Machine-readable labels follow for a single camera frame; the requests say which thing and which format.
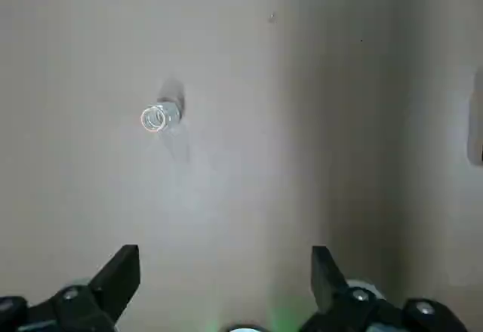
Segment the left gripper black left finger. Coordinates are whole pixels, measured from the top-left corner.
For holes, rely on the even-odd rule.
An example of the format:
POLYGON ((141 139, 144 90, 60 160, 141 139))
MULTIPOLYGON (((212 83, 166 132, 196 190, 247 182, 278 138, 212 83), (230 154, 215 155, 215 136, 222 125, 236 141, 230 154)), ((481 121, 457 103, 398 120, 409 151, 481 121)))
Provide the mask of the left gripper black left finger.
POLYGON ((122 246, 86 284, 60 289, 31 306, 22 296, 1 298, 2 331, 116 331, 140 286, 140 251, 122 246))

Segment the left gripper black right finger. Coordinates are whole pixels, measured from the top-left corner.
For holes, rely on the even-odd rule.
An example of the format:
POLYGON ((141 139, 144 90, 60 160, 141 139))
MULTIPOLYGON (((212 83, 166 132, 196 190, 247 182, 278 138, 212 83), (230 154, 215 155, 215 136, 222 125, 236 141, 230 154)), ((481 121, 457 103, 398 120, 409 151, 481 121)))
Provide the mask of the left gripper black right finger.
POLYGON ((398 307, 369 284, 349 283, 325 246, 312 248, 311 289, 317 311, 301 331, 467 330, 446 305, 435 300, 412 298, 398 307))

